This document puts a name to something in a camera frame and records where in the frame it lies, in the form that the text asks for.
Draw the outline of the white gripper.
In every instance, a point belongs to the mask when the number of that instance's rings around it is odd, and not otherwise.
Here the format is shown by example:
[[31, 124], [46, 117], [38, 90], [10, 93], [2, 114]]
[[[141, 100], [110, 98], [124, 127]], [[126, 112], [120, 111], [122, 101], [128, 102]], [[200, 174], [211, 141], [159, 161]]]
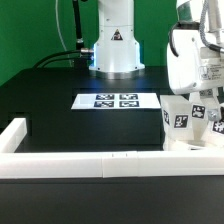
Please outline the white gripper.
[[[202, 43], [198, 22], [179, 21], [171, 28], [167, 69], [169, 86], [177, 95], [224, 87], [224, 53]], [[216, 97], [207, 99], [206, 108], [210, 121], [221, 120]]]

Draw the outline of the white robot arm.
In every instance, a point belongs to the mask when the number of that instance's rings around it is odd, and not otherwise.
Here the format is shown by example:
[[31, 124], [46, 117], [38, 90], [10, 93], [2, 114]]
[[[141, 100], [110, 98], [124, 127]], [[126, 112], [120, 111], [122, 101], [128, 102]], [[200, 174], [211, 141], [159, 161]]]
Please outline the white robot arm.
[[[134, 38], [134, 0], [98, 0], [99, 38], [89, 69], [126, 79], [144, 69]], [[178, 21], [169, 31], [169, 86], [177, 95], [197, 92], [212, 121], [221, 119], [213, 92], [224, 87], [224, 0], [177, 0]]]

